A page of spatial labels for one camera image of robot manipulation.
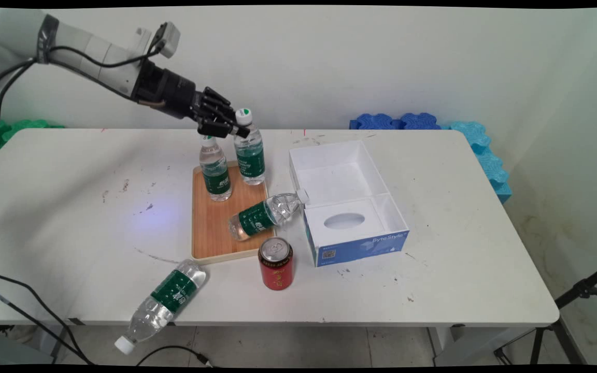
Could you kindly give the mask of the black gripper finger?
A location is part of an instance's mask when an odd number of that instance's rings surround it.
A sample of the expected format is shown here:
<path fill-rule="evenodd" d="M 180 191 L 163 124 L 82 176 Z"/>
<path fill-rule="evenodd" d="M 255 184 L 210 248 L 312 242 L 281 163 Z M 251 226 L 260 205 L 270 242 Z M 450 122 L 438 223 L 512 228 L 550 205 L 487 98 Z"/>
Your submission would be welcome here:
<path fill-rule="evenodd" d="M 251 117 L 243 118 L 240 122 L 236 121 L 232 124 L 213 121 L 206 117 L 198 117 L 196 122 L 197 132 L 205 136 L 225 138 L 232 135 L 247 138 L 250 134 Z"/>
<path fill-rule="evenodd" d="M 215 117 L 234 117 L 231 102 L 210 87 L 205 87 L 202 92 L 201 108 Z"/>

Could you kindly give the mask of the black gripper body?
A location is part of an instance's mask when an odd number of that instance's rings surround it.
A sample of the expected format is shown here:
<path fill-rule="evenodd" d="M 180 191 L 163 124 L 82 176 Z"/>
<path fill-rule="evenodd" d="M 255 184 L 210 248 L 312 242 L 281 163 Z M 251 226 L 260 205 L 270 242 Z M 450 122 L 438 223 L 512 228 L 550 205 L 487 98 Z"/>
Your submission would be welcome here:
<path fill-rule="evenodd" d="M 143 61 L 131 98 L 138 104 L 149 106 L 178 120 L 189 118 L 198 121 L 203 113 L 197 104 L 201 95 L 191 80 L 152 61 Z"/>

